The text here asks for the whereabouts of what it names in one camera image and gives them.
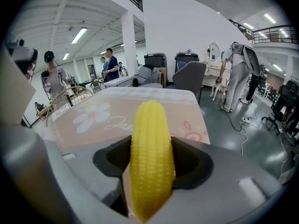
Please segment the mirror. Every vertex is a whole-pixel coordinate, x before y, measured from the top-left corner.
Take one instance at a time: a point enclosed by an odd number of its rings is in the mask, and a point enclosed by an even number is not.
[[[220,49],[217,43],[212,42],[207,49],[207,56],[209,57],[211,62],[215,62],[220,57]]]

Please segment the navy blue shirt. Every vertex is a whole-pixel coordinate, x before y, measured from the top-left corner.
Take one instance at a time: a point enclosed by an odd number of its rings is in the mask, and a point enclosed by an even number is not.
[[[109,59],[109,62],[108,62],[108,69],[107,70],[111,70],[114,68],[114,66],[118,66],[118,63],[117,63],[117,59],[116,57],[112,56],[110,57]],[[116,71],[113,71],[113,72],[109,72],[107,74],[107,80],[110,81],[110,80],[114,80],[116,78],[118,78],[119,75],[118,75],[118,70]]]

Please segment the white shirt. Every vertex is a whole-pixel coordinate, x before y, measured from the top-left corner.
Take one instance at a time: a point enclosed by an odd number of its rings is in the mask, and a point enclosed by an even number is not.
[[[236,66],[237,64],[240,64],[241,62],[245,62],[245,57],[241,54],[234,54],[233,55],[233,61],[232,61],[232,49],[226,50],[223,55],[222,55],[222,60],[224,61],[225,59],[229,62],[232,63],[232,68]]]

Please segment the white flower print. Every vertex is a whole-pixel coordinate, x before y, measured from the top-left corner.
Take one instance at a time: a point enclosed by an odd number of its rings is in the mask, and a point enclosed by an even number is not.
[[[77,116],[73,124],[80,124],[77,128],[77,133],[86,132],[93,124],[94,121],[97,123],[103,123],[110,117],[110,112],[107,109],[110,107],[110,104],[102,104],[100,107],[95,105],[86,108],[84,114]]]

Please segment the shoe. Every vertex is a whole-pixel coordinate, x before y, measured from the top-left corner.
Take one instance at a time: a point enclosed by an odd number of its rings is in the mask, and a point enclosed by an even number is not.
[[[229,113],[229,110],[227,110],[226,108],[224,108],[224,105],[223,104],[219,104],[219,107],[221,109],[223,109],[225,112]]]
[[[247,101],[247,99],[241,99],[241,102],[243,103],[243,104],[246,104],[246,105],[249,105],[249,102]]]

